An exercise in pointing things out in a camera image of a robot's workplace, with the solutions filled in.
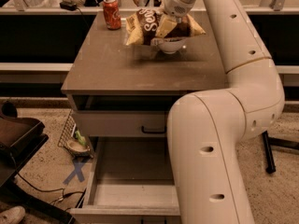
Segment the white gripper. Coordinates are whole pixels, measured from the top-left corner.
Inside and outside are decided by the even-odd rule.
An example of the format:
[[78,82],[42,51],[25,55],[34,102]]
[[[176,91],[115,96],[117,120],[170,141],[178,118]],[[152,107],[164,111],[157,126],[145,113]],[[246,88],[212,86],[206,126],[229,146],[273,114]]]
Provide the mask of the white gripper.
[[184,17],[193,8],[195,2],[196,0],[164,0],[166,14],[159,19],[155,36],[166,37],[177,26],[176,17]]

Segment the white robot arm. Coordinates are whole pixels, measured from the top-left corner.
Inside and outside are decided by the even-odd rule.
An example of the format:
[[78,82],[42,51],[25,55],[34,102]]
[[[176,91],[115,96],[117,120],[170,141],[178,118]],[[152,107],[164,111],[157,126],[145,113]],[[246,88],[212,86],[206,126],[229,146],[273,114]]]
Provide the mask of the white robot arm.
[[[196,0],[164,0],[187,14]],[[284,90],[269,51],[239,0],[203,0],[228,85],[178,99],[167,122],[181,224],[254,224],[235,145],[280,116]]]

